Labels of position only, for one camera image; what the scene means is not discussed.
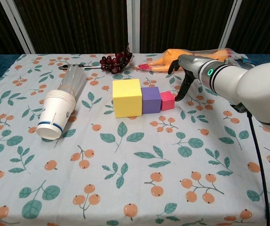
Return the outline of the small blue toy packet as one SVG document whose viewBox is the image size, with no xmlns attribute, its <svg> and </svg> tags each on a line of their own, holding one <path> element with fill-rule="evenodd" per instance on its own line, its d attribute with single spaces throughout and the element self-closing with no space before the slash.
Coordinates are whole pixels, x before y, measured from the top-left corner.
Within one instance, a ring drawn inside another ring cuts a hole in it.
<svg viewBox="0 0 270 226">
<path fill-rule="evenodd" d="M 241 57 L 235 58 L 234 60 L 239 64 L 239 67 L 244 68 L 246 70 L 250 70 L 255 67 L 255 63 L 249 58 Z"/>
</svg>

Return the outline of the stack of white paper cups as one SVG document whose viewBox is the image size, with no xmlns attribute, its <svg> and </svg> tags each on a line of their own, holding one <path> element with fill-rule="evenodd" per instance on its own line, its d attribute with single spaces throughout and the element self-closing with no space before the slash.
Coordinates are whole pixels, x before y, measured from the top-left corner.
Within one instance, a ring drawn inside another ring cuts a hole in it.
<svg viewBox="0 0 270 226">
<path fill-rule="evenodd" d="M 51 90 L 44 100 L 36 132 L 48 140 L 58 139 L 76 105 L 75 97 L 62 90 Z"/>
</svg>

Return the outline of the purple foam cube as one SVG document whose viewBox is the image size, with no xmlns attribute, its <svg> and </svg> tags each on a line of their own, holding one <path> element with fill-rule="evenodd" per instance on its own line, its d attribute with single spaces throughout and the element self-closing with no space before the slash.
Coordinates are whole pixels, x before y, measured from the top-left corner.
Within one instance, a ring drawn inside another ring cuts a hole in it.
<svg viewBox="0 0 270 226">
<path fill-rule="evenodd" d="M 142 91 L 142 114 L 159 113 L 161 96 L 158 87 L 141 88 Z"/>
</svg>

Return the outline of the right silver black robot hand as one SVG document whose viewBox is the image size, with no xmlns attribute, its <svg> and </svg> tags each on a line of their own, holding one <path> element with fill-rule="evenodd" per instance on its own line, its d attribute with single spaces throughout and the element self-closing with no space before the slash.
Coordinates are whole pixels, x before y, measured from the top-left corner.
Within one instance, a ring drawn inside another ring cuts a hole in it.
<svg viewBox="0 0 270 226">
<path fill-rule="evenodd" d="M 183 68 L 185 72 L 185 77 L 180 86 L 180 90 L 175 97 L 175 101 L 181 101 L 186 96 L 191 84 L 195 79 L 199 78 L 199 71 L 201 67 L 208 62 L 209 59 L 202 56 L 196 55 L 180 55 L 177 60 L 174 60 L 169 69 L 168 74 L 171 74 L 173 71 L 177 71 L 180 67 Z"/>
</svg>

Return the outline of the dark red grape bunch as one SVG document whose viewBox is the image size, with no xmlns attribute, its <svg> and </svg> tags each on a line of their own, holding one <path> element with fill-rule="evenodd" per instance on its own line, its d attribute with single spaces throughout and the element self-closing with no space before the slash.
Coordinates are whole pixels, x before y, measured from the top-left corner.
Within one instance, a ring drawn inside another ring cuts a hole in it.
<svg viewBox="0 0 270 226">
<path fill-rule="evenodd" d="M 111 74 L 117 74 L 126 69 L 132 63 L 133 54 L 130 52 L 129 43 L 121 52 L 117 52 L 113 57 L 103 56 L 100 60 L 100 66 L 103 71 Z"/>
</svg>

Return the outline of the stack of clear plastic cups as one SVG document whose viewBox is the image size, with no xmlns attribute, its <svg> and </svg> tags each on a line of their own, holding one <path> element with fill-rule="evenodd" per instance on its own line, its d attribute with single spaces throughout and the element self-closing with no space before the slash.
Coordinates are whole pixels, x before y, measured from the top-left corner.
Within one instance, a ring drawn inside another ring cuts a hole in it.
<svg viewBox="0 0 270 226">
<path fill-rule="evenodd" d="M 86 84 L 85 72 L 78 65 L 68 65 L 67 72 L 62 79 L 58 90 L 64 91 L 72 95 L 74 98 L 78 96 Z"/>
</svg>

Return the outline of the small red foam cube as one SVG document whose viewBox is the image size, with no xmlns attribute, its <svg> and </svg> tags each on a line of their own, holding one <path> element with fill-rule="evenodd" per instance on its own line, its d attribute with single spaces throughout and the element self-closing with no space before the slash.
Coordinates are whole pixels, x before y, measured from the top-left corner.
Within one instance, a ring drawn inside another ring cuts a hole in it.
<svg viewBox="0 0 270 226">
<path fill-rule="evenodd" d="M 175 97 L 170 91 L 161 92 L 161 110 L 171 110 L 175 107 Z"/>
</svg>

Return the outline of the floral print tablecloth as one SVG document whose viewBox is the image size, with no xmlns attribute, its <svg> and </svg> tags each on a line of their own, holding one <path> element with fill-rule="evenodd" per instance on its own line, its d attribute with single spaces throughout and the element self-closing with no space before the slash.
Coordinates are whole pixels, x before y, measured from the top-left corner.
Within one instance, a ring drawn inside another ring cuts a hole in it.
<svg viewBox="0 0 270 226">
<path fill-rule="evenodd" d="M 62 135 L 37 135 L 58 67 L 100 58 L 21 55 L 0 77 L 0 226 L 266 226 L 246 114 L 195 82 L 172 110 L 115 117 L 113 81 L 177 94 L 183 72 L 89 70 Z"/>
</svg>

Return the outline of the large yellow foam cube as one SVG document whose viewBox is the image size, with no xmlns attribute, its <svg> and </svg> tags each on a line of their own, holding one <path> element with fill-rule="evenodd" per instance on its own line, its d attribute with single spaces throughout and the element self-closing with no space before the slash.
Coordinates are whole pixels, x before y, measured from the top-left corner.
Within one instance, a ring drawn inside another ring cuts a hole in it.
<svg viewBox="0 0 270 226">
<path fill-rule="evenodd" d="M 142 115 L 142 91 L 139 79 L 112 82 L 112 99 L 116 118 Z"/>
</svg>

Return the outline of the orange rubber chicken toy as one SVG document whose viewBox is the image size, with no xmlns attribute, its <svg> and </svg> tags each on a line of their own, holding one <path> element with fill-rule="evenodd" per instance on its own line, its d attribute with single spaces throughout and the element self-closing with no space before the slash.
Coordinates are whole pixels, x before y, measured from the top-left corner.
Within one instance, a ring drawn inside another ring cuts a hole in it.
<svg viewBox="0 0 270 226">
<path fill-rule="evenodd" d="M 199 57 L 208 57 L 210 59 L 219 60 L 224 62 L 225 59 L 231 58 L 235 52 L 230 48 L 220 48 L 203 51 L 190 51 L 184 49 L 167 49 L 163 56 L 156 60 L 146 64 L 140 64 L 137 67 L 143 71 L 152 72 L 168 72 L 171 63 L 177 60 L 180 55 L 195 55 Z"/>
</svg>

